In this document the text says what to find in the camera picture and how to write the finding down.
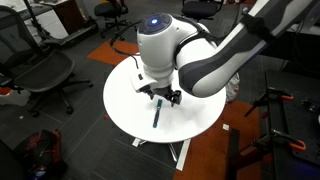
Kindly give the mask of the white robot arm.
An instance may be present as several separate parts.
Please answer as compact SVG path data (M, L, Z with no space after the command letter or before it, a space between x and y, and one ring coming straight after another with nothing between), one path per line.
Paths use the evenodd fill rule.
M137 31L142 67L131 76L132 85L173 104L182 92L210 97L293 24L317 18L319 6L320 0L257 0L221 42L187 17L149 15Z

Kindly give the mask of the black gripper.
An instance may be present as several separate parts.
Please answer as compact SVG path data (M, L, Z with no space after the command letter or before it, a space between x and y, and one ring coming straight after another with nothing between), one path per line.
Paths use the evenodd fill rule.
M146 90L146 94L153 100L155 94L164 97L167 100L171 100L171 106L175 104L179 105L182 100L182 94L180 90L173 91L171 86L163 88L155 88Z

